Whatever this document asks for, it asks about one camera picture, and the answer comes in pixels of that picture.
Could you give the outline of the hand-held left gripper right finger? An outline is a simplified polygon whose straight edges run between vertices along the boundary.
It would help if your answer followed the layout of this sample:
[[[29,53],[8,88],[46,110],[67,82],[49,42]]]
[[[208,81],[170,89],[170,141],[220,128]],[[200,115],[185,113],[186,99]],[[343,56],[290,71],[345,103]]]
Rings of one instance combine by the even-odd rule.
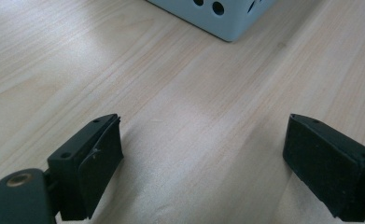
[[[334,217],[365,220],[365,146],[317,119],[292,114],[283,158]]]

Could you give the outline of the light blue perforated box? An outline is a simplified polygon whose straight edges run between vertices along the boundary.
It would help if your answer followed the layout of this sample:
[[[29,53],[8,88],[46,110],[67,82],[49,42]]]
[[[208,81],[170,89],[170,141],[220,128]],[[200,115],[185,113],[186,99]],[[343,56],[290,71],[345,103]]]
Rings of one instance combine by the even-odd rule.
[[[237,40],[276,2],[276,0],[148,1],[227,42]]]

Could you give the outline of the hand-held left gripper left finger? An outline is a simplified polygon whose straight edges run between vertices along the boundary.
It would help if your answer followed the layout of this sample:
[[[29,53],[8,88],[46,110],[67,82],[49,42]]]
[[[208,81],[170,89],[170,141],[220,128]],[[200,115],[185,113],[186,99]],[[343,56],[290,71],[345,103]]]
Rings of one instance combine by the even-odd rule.
[[[90,121],[48,157],[48,177],[55,184],[63,220],[92,217],[123,159],[116,114]]]

